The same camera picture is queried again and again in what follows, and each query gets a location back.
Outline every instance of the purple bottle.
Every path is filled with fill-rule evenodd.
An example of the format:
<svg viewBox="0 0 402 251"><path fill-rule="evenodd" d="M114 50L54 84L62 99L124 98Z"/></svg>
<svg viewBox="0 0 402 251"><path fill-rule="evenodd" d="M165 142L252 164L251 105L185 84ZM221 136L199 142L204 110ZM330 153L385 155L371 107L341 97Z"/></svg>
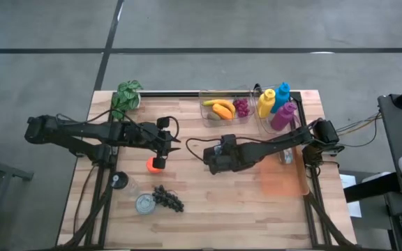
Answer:
<svg viewBox="0 0 402 251"><path fill-rule="evenodd" d="M289 122L294 118L294 111L297 106L292 102L286 102L282 107L277 110L276 115L271 121L271 127L274 130L283 130Z"/></svg>

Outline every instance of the yellow bottle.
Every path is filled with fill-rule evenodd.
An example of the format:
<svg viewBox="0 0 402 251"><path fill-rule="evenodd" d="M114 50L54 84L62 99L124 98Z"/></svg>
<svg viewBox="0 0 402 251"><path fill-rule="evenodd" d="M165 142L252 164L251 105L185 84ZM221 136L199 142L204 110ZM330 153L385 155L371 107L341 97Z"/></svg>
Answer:
<svg viewBox="0 0 402 251"><path fill-rule="evenodd" d="M266 118L271 112L271 108L274 106L276 102L276 92L273 89L267 89L260 97L258 98L258 116L261 119Z"/></svg>

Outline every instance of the grape bunch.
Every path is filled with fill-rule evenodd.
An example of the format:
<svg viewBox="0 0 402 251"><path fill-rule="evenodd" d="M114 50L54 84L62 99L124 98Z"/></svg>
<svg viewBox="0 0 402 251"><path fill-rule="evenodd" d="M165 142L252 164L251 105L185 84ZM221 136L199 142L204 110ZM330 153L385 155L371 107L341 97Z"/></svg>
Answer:
<svg viewBox="0 0 402 251"><path fill-rule="evenodd" d="M171 208L175 212L184 212L184 204L178 199L178 196L166 191L163 185L155 187L152 195L157 204Z"/></svg>
<svg viewBox="0 0 402 251"><path fill-rule="evenodd" d="M238 98L234 100L233 105L237 110L238 117L243 118L249 115L248 100L245 98Z"/></svg>

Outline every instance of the butcher block tabletop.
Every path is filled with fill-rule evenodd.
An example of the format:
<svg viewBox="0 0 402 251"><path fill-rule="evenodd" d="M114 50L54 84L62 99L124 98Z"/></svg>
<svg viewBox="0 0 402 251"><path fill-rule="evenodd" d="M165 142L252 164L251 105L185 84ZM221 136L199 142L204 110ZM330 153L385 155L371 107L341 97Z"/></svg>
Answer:
<svg viewBox="0 0 402 251"><path fill-rule="evenodd" d="M298 92L301 93L307 123L325 117L317 90ZM111 97L112 91L95 91L88 119L108 110ZM184 212L175 213L169 208L157 206L152 214L139 215L135 209L136 197L130 197L122 190L114 190L105 248L311 248L304 199L302 195L278 195L277 190L285 187L283 179L274 184L272 189L276 192L271 193L262 185L265 179L262 165L242 172L212 175L208 166L185 147L185 141L190 137L215 139L221 135L236 134L259 138L261 127L258 119L251 117L245 124L207 128L203 125L200 102L196 97L142 97L140 107L128 112L128 115L138 123L155 123L157 118L163 116L178 119L178 139L181 143L172 142L172 147L180 147L181 150L169 154L163 172L151 174L147 170L146 162L156 156L155 153L127 147L119 148L117 171L131 176L139 185L141 194L152 193L155 186L163 185L184 203ZM104 121L107 121L107 115L94 123ZM171 122L167 130L174 134L175 128ZM190 142L190 147L202 156L202 150L214 144ZM57 244L65 243L73 235L75 210L91 168L91 161L87 158L78 159ZM92 172L82 198L77 228L89 214L95 180L96 172ZM356 243L337 166L332 163L321 166L319 181L327 214L343 235ZM93 242L98 240L101 214L96 219ZM323 243L319 218L314 215L319 243Z"/></svg>

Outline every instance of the blue bottle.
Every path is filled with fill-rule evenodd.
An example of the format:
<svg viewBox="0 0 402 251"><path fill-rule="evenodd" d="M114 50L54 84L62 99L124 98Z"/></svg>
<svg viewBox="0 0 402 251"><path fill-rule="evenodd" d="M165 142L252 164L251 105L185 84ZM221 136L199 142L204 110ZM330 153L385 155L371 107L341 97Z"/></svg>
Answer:
<svg viewBox="0 0 402 251"><path fill-rule="evenodd" d="M289 101L290 90L290 84L288 84L287 82L283 82L282 85L280 85L276 89L276 103L271 109L272 114L275 114L280 107L282 107L287 101Z"/></svg>

